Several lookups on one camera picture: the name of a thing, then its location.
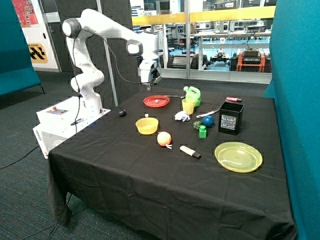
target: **white label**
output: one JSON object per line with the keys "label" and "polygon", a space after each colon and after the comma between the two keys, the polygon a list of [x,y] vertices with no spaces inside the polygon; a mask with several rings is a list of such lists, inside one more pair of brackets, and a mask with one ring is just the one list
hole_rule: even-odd
{"label": "white label", "polygon": [[228,2],[224,5],[226,8],[233,8],[234,7],[234,3],[233,2]]}
{"label": "white label", "polygon": [[221,128],[235,130],[237,118],[235,116],[221,115]]}

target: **black cup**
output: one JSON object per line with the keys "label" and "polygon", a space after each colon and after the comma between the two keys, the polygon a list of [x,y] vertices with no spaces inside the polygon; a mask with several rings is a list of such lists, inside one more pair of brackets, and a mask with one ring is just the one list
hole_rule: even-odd
{"label": "black cup", "polygon": [[225,102],[219,110],[219,132],[237,135],[244,107],[243,104]]}

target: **black tablecloth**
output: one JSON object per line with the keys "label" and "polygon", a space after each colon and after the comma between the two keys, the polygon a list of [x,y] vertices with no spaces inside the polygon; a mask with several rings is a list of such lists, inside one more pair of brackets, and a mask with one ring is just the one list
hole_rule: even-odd
{"label": "black tablecloth", "polygon": [[[238,135],[218,132],[219,113],[207,138],[193,129],[196,115],[221,106],[226,95],[201,89],[201,104],[190,121],[176,121],[181,99],[168,105],[144,105],[152,95],[180,95],[182,90],[141,91],[49,153],[47,200],[55,219],[66,224],[70,192],[91,208],[113,215],[137,230],[163,240],[294,239],[297,229],[288,195],[274,100],[237,96],[244,104]],[[157,134],[141,135],[135,123],[145,114],[159,120],[158,132],[172,136],[172,149]],[[215,148],[225,142],[253,146],[262,165],[250,173],[227,170]],[[180,151],[185,145],[200,159]]]}

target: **yellow plate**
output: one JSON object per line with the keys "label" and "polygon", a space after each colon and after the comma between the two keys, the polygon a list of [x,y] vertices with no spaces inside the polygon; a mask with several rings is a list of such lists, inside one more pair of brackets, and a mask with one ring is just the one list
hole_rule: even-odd
{"label": "yellow plate", "polygon": [[249,173],[262,164],[262,156],[254,147],[242,142],[225,142],[216,147],[214,155],[226,169]]}

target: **orange ball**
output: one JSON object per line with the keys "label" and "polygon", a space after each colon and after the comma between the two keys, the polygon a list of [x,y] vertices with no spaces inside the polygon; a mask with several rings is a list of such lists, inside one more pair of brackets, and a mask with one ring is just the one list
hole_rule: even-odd
{"label": "orange ball", "polygon": [[158,136],[156,137],[158,143],[160,144],[160,146],[165,147],[166,145],[169,145],[171,143],[171,136],[169,133],[162,131],[158,134]]}

